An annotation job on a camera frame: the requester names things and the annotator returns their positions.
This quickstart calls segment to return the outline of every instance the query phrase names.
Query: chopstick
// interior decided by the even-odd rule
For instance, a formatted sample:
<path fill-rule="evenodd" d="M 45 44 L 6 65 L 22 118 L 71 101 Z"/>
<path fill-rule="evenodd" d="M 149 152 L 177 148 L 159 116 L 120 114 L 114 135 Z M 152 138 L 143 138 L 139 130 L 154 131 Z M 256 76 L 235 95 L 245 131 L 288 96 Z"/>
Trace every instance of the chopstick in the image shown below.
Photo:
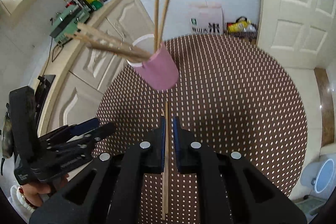
<path fill-rule="evenodd" d="M 137 52 L 132 52 L 131 50 L 113 48 L 107 45 L 100 44 L 99 42 L 93 40 L 87 35 L 80 34 L 80 33 L 75 33 L 75 34 L 76 36 L 71 35 L 71 34 L 66 34 L 66 36 L 70 38 L 74 38 L 74 39 L 79 39 L 81 42 L 89 43 L 90 48 L 94 48 L 94 49 L 101 50 L 101 51 L 113 52 L 114 54 L 122 58 L 128 59 L 132 63 L 138 63 L 139 61 L 142 62 L 142 61 L 147 60 L 146 57 L 144 57 L 143 55 L 140 55 Z"/>
<path fill-rule="evenodd" d="M 88 32 L 91 35 L 94 35 L 94 36 L 96 36 L 96 37 L 98 37 L 100 39 L 105 40 L 106 42 L 112 43 L 114 45 L 130 48 L 134 52 L 138 52 L 139 54 L 142 54 L 146 58 L 150 58 L 151 57 L 151 54 L 149 52 L 144 51 L 143 49 L 140 49 L 137 46 L 133 46 L 132 44 L 129 44 L 127 42 L 123 42 L 123 41 L 121 41 L 120 39 L 118 39 L 116 37 L 110 36 L 107 33 L 103 33 L 103 32 L 101 32 L 101 31 L 99 31 L 99 30 L 97 30 L 97 29 L 95 29 L 95 28 L 93 28 L 91 26 L 88 26 L 88 25 L 84 24 L 84 23 L 78 22 L 77 23 L 77 27 L 79 29 L 83 30 L 83 31 Z"/>
<path fill-rule="evenodd" d="M 165 25 L 165 22 L 166 22 L 166 15 L 167 15 L 169 2 L 170 2 L 170 0 L 165 0 L 165 6 L 163 8 L 160 30 L 159 30 L 159 39 L 156 41 L 157 42 L 157 44 L 156 44 L 157 49 L 159 49 L 161 41 L 162 41 L 163 28 L 164 28 L 164 25 Z"/>
<path fill-rule="evenodd" d="M 158 50 L 159 0 L 155 0 L 154 7 L 154 52 Z"/>
<path fill-rule="evenodd" d="M 168 114 L 168 101 L 165 106 L 165 119 L 166 119 L 166 139 L 165 139 L 165 167 L 162 173 L 162 212 L 161 219 L 166 220 L 166 214 L 169 209 L 169 114 Z"/>

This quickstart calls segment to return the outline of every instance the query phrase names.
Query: white cup rim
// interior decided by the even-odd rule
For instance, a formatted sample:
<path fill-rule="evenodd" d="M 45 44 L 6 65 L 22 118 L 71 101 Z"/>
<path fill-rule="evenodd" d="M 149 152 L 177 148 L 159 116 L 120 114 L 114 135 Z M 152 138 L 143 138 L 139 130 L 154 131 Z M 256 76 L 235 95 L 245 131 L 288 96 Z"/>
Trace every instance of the white cup rim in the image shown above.
<path fill-rule="evenodd" d="M 151 38 L 151 37 L 154 37 L 154 34 L 153 34 L 153 33 L 145 34 L 145 35 L 139 37 L 138 39 L 136 39 L 136 40 L 132 43 L 132 45 L 135 46 L 135 45 L 137 45 L 140 41 L 145 40 L 145 39 L 147 39 L 147 38 Z M 130 61 L 127 60 L 127 63 L 128 63 L 129 65 L 131 65 L 132 67 L 142 67 L 142 62 L 140 62 L 140 63 L 132 63 L 132 62 L 130 62 Z"/>

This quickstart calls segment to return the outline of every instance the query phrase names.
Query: round table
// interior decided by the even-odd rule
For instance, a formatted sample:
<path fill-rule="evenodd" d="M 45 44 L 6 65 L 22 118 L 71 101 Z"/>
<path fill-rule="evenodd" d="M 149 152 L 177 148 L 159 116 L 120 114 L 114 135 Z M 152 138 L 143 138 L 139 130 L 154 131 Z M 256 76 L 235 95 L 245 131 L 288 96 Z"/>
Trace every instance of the round table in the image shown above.
<path fill-rule="evenodd" d="M 289 75 L 267 53 L 226 35 L 189 35 L 166 42 L 180 77 L 156 91 L 130 67 L 106 91 L 97 117 L 116 133 L 93 152 L 124 153 L 158 126 L 169 101 L 169 213 L 161 220 L 162 176 L 146 174 L 139 223 L 199 223 L 196 175 L 176 170 L 172 117 L 217 153 L 239 151 L 284 194 L 297 183 L 307 142 L 307 121 Z"/>

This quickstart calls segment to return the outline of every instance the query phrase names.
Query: wooden stick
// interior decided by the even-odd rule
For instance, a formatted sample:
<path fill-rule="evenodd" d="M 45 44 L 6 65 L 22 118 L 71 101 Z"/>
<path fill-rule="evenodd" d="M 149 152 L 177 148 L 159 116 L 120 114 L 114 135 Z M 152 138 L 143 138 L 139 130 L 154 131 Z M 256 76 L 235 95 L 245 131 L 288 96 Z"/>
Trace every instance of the wooden stick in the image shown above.
<path fill-rule="evenodd" d="M 154 52 L 158 50 L 158 30 L 159 30 L 159 0 L 155 0 L 154 7 Z"/>
<path fill-rule="evenodd" d="M 92 34 L 100 39 L 103 39 L 109 43 L 112 43 L 112 44 L 115 44 L 115 45 L 118 45 L 118 46 L 124 46 L 124 47 L 127 47 L 127 48 L 130 48 L 132 50 L 134 50 L 135 52 L 138 52 L 139 54 L 141 54 L 143 57 L 145 58 L 150 58 L 151 57 L 151 54 L 147 51 L 144 51 L 143 49 L 140 49 L 139 47 L 137 46 L 133 46 L 132 44 L 129 44 L 127 42 L 123 42 L 121 41 L 120 39 L 116 38 L 116 37 L 113 37 L 113 36 L 110 36 L 108 35 L 107 33 L 103 33 L 91 26 L 88 26 L 84 23 L 81 23 L 81 22 L 78 22 L 77 23 L 77 27 L 83 31 L 86 31 L 88 32 L 89 34 Z"/>
<path fill-rule="evenodd" d="M 160 47 L 160 44 L 161 44 L 161 41 L 162 41 L 163 28 L 164 28 L 165 21 L 166 21 L 166 15 L 167 15 L 169 2 L 170 2 L 170 0 L 165 0 L 165 6 L 163 8 L 160 30 L 159 30 L 159 40 L 157 41 L 157 48 Z"/>
<path fill-rule="evenodd" d="M 91 37 L 89 37 L 89 36 L 87 36 L 87 35 L 84 35 L 84 34 L 82 34 L 82 33 L 78 33 L 78 32 L 75 32 L 75 35 L 76 35 L 76 37 L 79 37 L 79 38 L 82 38 L 82 39 L 84 39 L 84 40 L 87 40 L 88 42 L 92 42 L 92 43 L 98 43 L 98 46 L 99 45 L 103 45 L 103 44 L 101 44 L 101 43 L 99 43 L 99 42 L 97 42 L 97 41 L 95 41 L 94 39 L 92 39 Z M 116 49 L 115 47 L 111 47 L 111 46 L 108 46 L 108 45 L 105 45 L 105 46 L 107 46 L 108 48 L 111 48 L 111 49 Z M 120 48 L 120 46 L 117 46 L 117 49 L 118 50 L 122 50 L 122 51 L 126 51 L 126 52 L 131 52 L 131 53 L 133 53 L 133 54 L 137 54 L 138 56 L 141 56 L 140 57 L 140 59 L 141 60 L 147 60 L 148 58 L 146 58 L 142 53 L 139 53 L 139 52 L 136 52 L 136 51 L 132 51 L 132 49 L 130 49 L 129 47 L 124 47 L 124 48 Z"/>
<path fill-rule="evenodd" d="M 168 214 L 169 209 L 169 112 L 168 101 L 166 101 L 166 149 L 165 149 L 165 214 Z"/>
<path fill-rule="evenodd" d="M 132 52 L 130 50 L 126 51 L 124 49 L 113 48 L 107 45 L 100 44 L 99 42 L 93 40 L 92 38 L 84 34 L 77 33 L 77 36 L 66 34 L 66 36 L 70 38 L 74 38 L 74 39 L 79 39 L 81 42 L 89 43 L 90 48 L 94 48 L 100 51 L 113 52 L 114 54 L 120 57 L 123 57 L 123 58 L 139 58 L 139 60 L 142 60 L 142 61 L 147 60 L 143 56 L 139 55 L 139 53 L 137 52 Z"/>

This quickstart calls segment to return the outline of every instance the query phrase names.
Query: tiled floor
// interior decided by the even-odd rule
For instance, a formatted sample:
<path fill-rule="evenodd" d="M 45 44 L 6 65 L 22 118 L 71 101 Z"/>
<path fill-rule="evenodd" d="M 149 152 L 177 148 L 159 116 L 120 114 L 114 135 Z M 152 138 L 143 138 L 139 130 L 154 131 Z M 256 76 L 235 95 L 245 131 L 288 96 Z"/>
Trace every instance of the tiled floor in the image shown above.
<path fill-rule="evenodd" d="M 296 85 L 306 112 L 308 123 L 307 150 L 303 163 L 305 168 L 310 162 L 319 158 L 322 140 L 322 115 L 320 110 L 320 95 L 313 70 L 285 69 Z M 308 187 L 300 181 L 293 188 L 289 198 L 295 200 L 310 193 Z"/>

